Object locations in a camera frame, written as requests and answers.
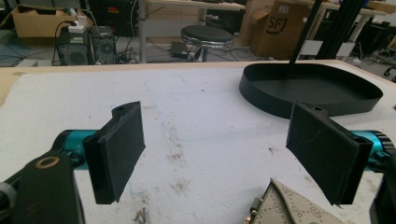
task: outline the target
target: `black plastic tray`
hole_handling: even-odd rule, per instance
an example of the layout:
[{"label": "black plastic tray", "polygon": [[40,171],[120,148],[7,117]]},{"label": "black plastic tray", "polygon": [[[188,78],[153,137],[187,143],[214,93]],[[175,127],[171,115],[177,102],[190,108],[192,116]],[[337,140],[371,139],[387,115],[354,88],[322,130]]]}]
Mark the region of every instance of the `black plastic tray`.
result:
[{"label": "black plastic tray", "polygon": [[371,111],[383,96],[361,77],[314,63],[248,65],[239,90],[251,104],[284,119],[297,101],[322,107],[333,117]]}]

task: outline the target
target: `cardboard box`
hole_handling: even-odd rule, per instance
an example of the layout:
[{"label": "cardboard box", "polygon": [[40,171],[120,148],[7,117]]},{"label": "cardboard box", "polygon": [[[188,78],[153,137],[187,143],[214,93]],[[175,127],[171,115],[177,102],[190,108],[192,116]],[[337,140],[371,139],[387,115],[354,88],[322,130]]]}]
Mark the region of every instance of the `cardboard box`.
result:
[{"label": "cardboard box", "polygon": [[258,22],[250,50],[259,57],[289,59],[304,28],[304,19],[310,11],[307,5],[275,1],[271,13]]},{"label": "cardboard box", "polygon": [[55,30],[62,21],[76,21],[61,9],[19,5],[11,12],[18,37],[55,37]]},{"label": "cardboard box", "polygon": [[271,12],[274,0],[247,0],[246,13],[242,19],[239,37],[246,46],[250,44],[251,37],[257,20],[262,19],[263,14]]},{"label": "cardboard box", "polygon": [[394,12],[396,12],[396,5],[385,2],[370,1],[369,3],[367,3],[366,7],[377,11],[383,11],[388,14],[393,14]]}]

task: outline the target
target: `white tabletop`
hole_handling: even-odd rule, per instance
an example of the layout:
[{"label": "white tabletop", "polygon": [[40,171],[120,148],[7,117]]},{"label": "white tabletop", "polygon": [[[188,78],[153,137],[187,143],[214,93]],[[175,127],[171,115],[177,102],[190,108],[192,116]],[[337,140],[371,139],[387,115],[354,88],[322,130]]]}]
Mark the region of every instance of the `white tabletop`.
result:
[{"label": "white tabletop", "polygon": [[[88,223],[138,223],[133,219],[143,208],[148,223],[242,223],[271,177],[345,222],[369,223],[382,175],[365,172],[352,205],[330,206],[285,147],[289,120],[248,103],[238,90],[246,64],[230,64],[96,66],[21,76],[0,108],[0,180],[48,151],[61,131],[100,129],[112,108],[140,101],[147,147],[120,203],[95,204],[88,171],[75,171]],[[396,142],[396,85],[345,63],[329,65],[385,93],[371,112],[332,119]]]}]

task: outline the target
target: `black chair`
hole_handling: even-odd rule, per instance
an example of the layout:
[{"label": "black chair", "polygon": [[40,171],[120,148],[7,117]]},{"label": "black chair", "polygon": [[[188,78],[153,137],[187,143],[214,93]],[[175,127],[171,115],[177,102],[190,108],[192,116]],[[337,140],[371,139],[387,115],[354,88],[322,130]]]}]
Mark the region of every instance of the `black chair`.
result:
[{"label": "black chair", "polygon": [[202,62],[206,62],[208,49],[222,49],[233,45],[233,36],[230,33],[204,25],[184,27],[181,29],[181,39],[200,48],[194,55],[195,60],[200,57],[202,49],[204,50]]}]

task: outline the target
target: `beige patterned fabric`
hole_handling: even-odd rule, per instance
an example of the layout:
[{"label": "beige patterned fabric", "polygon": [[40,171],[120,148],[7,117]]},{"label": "beige patterned fabric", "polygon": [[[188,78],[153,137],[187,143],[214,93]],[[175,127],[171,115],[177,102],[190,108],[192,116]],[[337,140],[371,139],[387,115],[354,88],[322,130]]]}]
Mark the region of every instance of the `beige patterned fabric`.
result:
[{"label": "beige patterned fabric", "polygon": [[271,184],[262,197],[262,204],[252,224],[271,223],[337,224],[343,222],[294,190],[271,179]]}]

